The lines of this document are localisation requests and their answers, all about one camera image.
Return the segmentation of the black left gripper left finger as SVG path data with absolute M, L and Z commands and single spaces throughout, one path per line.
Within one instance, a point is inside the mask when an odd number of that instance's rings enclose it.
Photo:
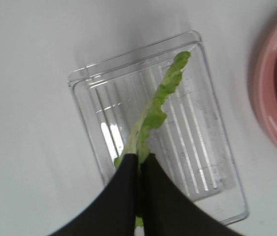
M 126 154 L 96 199 L 53 236 L 133 236 L 135 234 L 138 157 Z

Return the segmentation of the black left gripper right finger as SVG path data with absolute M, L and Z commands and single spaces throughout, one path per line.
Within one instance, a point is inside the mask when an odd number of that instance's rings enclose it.
M 239 236 L 191 202 L 167 176 L 155 154 L 141 164 L 146 236 Z

